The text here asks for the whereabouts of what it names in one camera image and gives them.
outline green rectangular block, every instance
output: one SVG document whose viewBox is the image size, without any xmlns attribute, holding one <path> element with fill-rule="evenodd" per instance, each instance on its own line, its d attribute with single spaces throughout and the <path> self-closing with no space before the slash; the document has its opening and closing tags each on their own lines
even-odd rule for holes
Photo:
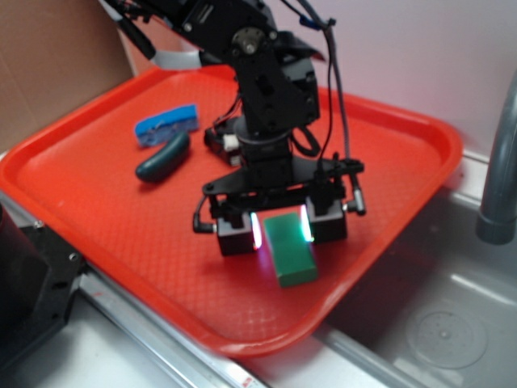
<svg viewBox="0 0 517 388">
<path fill-rule="evenodd" d="M 263 224 L 280 286 L 316 280 L 316 264 L 304 239 L 298 214 L 266 218 Z"/>
</svg>

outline faucet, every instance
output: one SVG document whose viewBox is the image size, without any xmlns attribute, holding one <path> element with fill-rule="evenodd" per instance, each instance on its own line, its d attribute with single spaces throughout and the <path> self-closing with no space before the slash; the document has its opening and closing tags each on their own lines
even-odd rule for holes
<svg viewBox="0 0 517 388">
<path fill-rule="evenodd" d="M 490 155 L 485 190 L 477 214 L 477 236 L 491 244 L 509 243 L 517 220 L 517 71 L 502 108 Z"/>
</svg>

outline sink basin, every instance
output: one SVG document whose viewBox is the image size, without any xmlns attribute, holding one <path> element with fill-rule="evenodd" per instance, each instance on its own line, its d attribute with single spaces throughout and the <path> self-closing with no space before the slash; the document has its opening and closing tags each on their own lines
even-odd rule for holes
<svg viewBox="0 0 517 388">
<path fill-rule="evenodd" d="M 476 211 L 440 191 L 326 322 L 424 386 L 515 386 L 517 242 L 478 240 Z"/>
</svg>

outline orange tray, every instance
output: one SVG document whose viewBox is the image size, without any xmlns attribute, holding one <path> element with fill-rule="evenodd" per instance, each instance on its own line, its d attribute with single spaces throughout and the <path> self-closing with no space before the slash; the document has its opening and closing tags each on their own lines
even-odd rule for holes
<svg viewBox="0 0 517 388">
<path fill-rule="evenodd" d="M 165 182 L 141 183 L 134 174 L 156 152 L 138 147 L 136 122 L 197 103 L 207 128 L 236 90 L 225 67 L 150 70 L 14 148 L 0 163 L 0 188 L 191 338 L 244 357 L 278 351 L 315 329 L 454 170 L 462 146 L 440 121 L 347 96 L 368 214 L 347 217 L 347 240 L 313 247 L 318 280 L 282 289 L 267 244 L 222 257 L 215 235 L 191 230 L 202 184 L 231 171 L 206 149 L 203 131 L 191 135 L 190 157 Z M 322 90 L 322 118 L 312 126 L 321 143 L 326 101 Z M 329 154 L 342 149 L 334 130 Z"/>
</svg>

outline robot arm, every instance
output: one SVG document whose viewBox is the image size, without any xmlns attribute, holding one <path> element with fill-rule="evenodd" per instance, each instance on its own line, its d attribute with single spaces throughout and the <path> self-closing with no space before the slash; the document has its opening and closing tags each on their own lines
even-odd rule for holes
<svg viewBox="0 0 517 388">
<path fill-rule="evenodd" d="M 320 116 L 310 58 L 322 58 L 321 54 L 291 32 L 278 31 L 263 0 L 99 1 L 128 38 L 155 64 L 166 69 L 192 69 L 222 63 L 235 70 L 242 115 L 227 120 L 225 125 L 237 136 L 242 168 L 204 185 L 204 199 L 209 199 L 217 228 L 200 223 L 198 207 L 194 231 L 216 231 L 224 255 L 242 253 L 247 248 L 226 251 L 221 241 L 224 236 L 241 233 L 239 230 L 248 227 L 246 220 L 251 212 L 306 205 L 312 214 L 309 218 L 312 217 L 311 225 L 315 225 L 317 243 L 347 236 L 345 210 L 359 215 L 366 213 L 357 179 L 364 165 L 350 159 L 347 141 L 344 159 L 339 159 L 337 154 L 332 159 L 323 158 L 326 147 L 321 150 L 307 128 Z M 300 13 L 301 22 L 322 29 L 329 48 L 334 46 L 331 28 L 334 21 L 323 22 L 305 0 L 297 1 L 310 17 L 304 18 Z M 144 21 L 158 17 L 201 51 L 157 51 L 132 22 L 137 17 L 143 17 Z M 335 53 L 330 49 L 329 70 L 332 67 L 338 80 Z M 338 91 L 341 98 L 339 81 Z M 347 139 L 344 103 L 339 102 Z M 296 140 L 294 129 L 301 130 L 310 149 Z M 294 156 L 293 146 L 304 156 L 317 159 Z M 352 193 L 346 204 L 342 203 L 347 196 L 344 175 L 349 175 Z"/>
<path fill-rule="evenodd" d="M 235 69 L 252 133 L 283 132 L 319 117 L 311 56 L 321 55 L 290 32 L 278 32 L 269 8 L 256 0 L 99 0 L 120 29 L 154 64 L 194 69 L 225 63 Z M 157 51 L 126 16 L 157 16 L 199 53 Z"/>
</svg>

